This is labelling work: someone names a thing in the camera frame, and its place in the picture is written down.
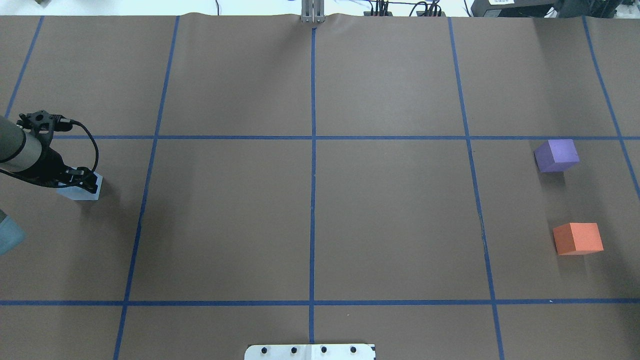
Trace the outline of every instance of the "blue grid line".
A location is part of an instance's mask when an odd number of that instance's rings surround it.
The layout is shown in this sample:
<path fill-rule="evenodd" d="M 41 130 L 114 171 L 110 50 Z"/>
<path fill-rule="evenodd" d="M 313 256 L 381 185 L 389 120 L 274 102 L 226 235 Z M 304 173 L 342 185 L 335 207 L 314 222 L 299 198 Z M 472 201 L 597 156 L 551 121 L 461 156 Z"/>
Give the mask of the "blue grid line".
<path fill-rule="evenodd" d="M 315 342 L 316 299 L 316 28 L 311 29 L 311 205 L 309 220 L 309 343 Z"/>
<path fill-rule="evenodd" d="M 500 360 L 504 360 L 504 348 L 502 346 L 502 333 L 500 331 L 500 320 L 498 318 L 498 307 L 495 303 L 495 290 L 493 288 L 493 275 L 491 271 L 491 259 L 489 258 L 489 246 L 486 242 L 486 231 L 484 228 L 484 218 L 482 214 L 482 203 L 480 202 L 480 192 L 478 190 L 478 183 L 476 177 L 476 164 L 474 163 L 473 150 L 471 148 L 471 135 L 469 133 L 469 124 L 467 122 L 467 109 L 465 107 L 465 99 L 462 92 L 462 81 L 460 79 L 460 66 L 458 64 L 458 54 L 456 52 L 456 40 L 453 33 L 453 22 L 451 18 L 447 18 L 449 23 L 449 36 L 451 38 L 451 51 L 453 54 L 453 64 L 456 71 L 456 82 L 458 83 L 458 97 L 460 98 L 460 110 L 462 112 L 462 122 L 465 127 L 465 136 L 467 138 L 467 152 L 469 156 L 469 166 L 471 169 L 471 179 L 474 185 L 474 195 L 476 197 L 476 209 L 478 212 L 478 218 L 480 219 L 480 228 L 482 234 L 482 242 L 484 246 L 484 265 L 486 268 L 486 277 L 489 285 L 489 294 L 492 301 L 493 311 L 493 325 L 495 327 L 495 337 L 498 345 L 498 355 Z"/>
<path fill-rule="evenodd" d="M 593 66 L 596 70 L 596 75 L 598 75 L 600 87 L 602 87 L 602 92 L 604 93 L 604 99 L 607 101 L 607 107 L 609 108 L 609 114 L 611 114 L 611 120 L 613 121 L 613 126 L 616 128 L 616 133 L 618 134 L 620 147 L 622 148 L 622 153 L 625 156 L 625 161 L 627 162 L 627 167 L 629 168 L 631 181 L 633 181 L 634 187 L 636 188 L 636 195 L 638 196 L 638 199 L 640 199 L 640 186 L 638 185 L 638 180 L 636 178 L 636 173 L 634 172 L 634 168 L 631 165 L 631 159 L 629 158 L 629 154 L 627 152 L 627 146 L 625 145 L 624 138 L 622 137 L 622 132 L 620 131 L 620 125 L 618 124 L 616 113 L 613 111 L 613 105 L 611 104 L 611 99 L 609 98 L 607 87 L 604 85 L 604 79 L 602 78 L 602 73 L 600 72 L 600 66 L 598 66 L 596 53 L 593 50 L 593 43 L 591 42 L 591 34 L 589 33 L 589 26 L 587 25 L 587 18 L 585 16 L 582 16 L 582 25 L 584 26 L 584 34 L 587 36 L 587 43 L 589 44 L 589 51 L 591 52 L 591 59 L 593 60 Z"/>
<path fill-rule="evenodd" d="M 309 300 L 0 300 L 0 306 L 309 306 Z M 314 300 L 315 306 L 487 306 L 554 304 L 640 304 L 640 298 L 468 299 L 468 300 Z"/>
<path fill-rule="evenodd" d="M 4 112 L 4 117 L 6 118 L 9 118 L 9 114 L 11 113 L 11 108 L 13 107 L 13 101 L 15 100 L 15 96 L 18 94 L 18 89 L 20 88 L 22 77 L 24 76 L 24 72 L 27 70 L 27 64 L 29 63 L 29 59 L 31 58 L 31 53 L 33 52 L 33 48 L 36 46 L 36 40 L 38 40 L 38 35 L 40 34 L 40 29 L 42 28 L 43 22 L 44 22 L 44 16 L 41 16 L 40 20 L 38 21 L 38 26 L 36 27 L 36 31 L 33 33 L 33 38 L 31 39 L 31 45 L 29 45 L 29 51 L 27 51 L 27 56 L 25 56 L 24 62 L 22 63 L 22 68 L 20 69 L 18 80 L 16 80 L 15 86 L 13 87 L 11 98 L 9 98 L 9 105 L 7 105 L 6 111 Z"/>
<path fill-rule="evenodd" d="M 96 140 L 153 140 L 154 135 L 94 135 Z M 317 135 L 316 140 L 466 140 L 465 135 Z M 619 136 L 472 135 L 471 140 L 619 140 Z M 60 140 L 87 140 L 86 135 L 56 135 Z M 313 140 L 310 135 L 158 135 L 160 140 Z M 622 136 L 640 140 L 640 136 Z"/>
<path fill-rule="evenodd" d="M 127 276 L 127 286 L 124 293 L 124 304 L 122 305 L 122 314 L 120 315 L 120 325 L 118 326 L 118 335 L 116 337 L 116 345 L 113 351 L 113 360 L 118 360 L 120 355 L 120 345 L 122 344 L 122 334 L 124 332 L 124 324 L 127 318 L 127 302 L 131 294 L 131 284 L 133 282 L 133 272 L 136 268 L 136 257 L 138 255 L 138 246 L 140 244 L 140 233 L 142 231 L 142 219 L 145 215 L 145 209 L 147 207 L 147 197 L 149 191 L 149 183 L 151 182 L 151 173 L 153 172 L 154 160 L 156 156 L 156 148 L 158 143 L 158 135 L 160 133 L 160 125 L 162 123 L 162 115 L 164 110 L 164 100 L 166 98 L 166 89 L 169 85 L 169 75 L 171 73 L 171 64 L 173 61 L 173 50 L 175 49 L 175 40 L 178 35 L 178 25 L 180 24 L 180 16 L 175 17 L 175 24 L 173 25 L 173 36 L 171 40 L 171 49 L 169 50 L 169 59 L 166 65 L 166 72 L 164 74 L 164 85 L 162 89 L 162 96 L 160 97 L 160 107 L 158 108 L 158 116 L 156 121 L 156 131 L 154 133 L 154 142 L 151 146 L 151 155 L 149 157 L 149 166 L 147 169 L 147 178 L 145 180 L 145 189 L 142 195 L 142 202 L 140 205 L 140 215 L 138 217 L 138 227 L 136 229 L 136 238 L 133 244 L 133 251 L 131 252 L 131 262 L 129 264 L 129 274 Z"/>

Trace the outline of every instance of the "orange cube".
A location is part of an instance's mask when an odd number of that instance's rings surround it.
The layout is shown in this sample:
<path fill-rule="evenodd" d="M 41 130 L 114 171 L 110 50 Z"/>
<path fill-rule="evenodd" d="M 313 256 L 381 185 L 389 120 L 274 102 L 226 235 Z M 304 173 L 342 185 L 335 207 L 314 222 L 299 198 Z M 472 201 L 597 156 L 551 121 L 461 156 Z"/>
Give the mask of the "orange cube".
<path fill-rule="evenodd" d="M 570 222 L 554 229 L 559 255 L 586 255 L 603 251 L 596 223 Z"/>

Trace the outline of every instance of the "white metal bracket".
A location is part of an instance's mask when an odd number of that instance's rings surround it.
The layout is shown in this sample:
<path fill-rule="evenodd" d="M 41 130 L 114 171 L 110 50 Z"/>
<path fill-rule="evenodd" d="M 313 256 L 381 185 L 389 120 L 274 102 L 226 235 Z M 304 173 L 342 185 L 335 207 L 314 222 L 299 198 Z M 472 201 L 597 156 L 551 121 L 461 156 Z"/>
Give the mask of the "white metal bracket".
<path fill-rule="evenodd" d="M 244 360 L 376 360 L 372 344 L 252 345 Z"/>
<path fill-rule="evenodd" d="M 324 0 L 302 0 L 302 22 L 324 22 Z"/>

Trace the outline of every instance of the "purple cube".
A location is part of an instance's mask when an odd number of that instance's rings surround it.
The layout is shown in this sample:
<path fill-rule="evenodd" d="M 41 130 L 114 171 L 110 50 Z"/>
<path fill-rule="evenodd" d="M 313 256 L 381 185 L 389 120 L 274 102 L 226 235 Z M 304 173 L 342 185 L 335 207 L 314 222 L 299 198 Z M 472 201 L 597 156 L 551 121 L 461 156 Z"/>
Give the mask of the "purple cube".
<path fill-rule="evenodd" d="M 580 162 L 572 139 L 547 140 L 534 153 L 541 172 L 565 171 Z"/>

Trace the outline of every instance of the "blue cap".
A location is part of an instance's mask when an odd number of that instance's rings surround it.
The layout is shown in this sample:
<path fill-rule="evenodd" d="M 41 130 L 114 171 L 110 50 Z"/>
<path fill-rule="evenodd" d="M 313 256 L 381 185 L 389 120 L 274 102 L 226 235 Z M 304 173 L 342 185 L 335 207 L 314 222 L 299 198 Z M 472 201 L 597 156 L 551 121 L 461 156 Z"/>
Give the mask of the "blue cap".
<path fill-rule="evenodd" d="M 0 255 L 21 243 L 26 234 L 9 216 L 0 222 Z"/>

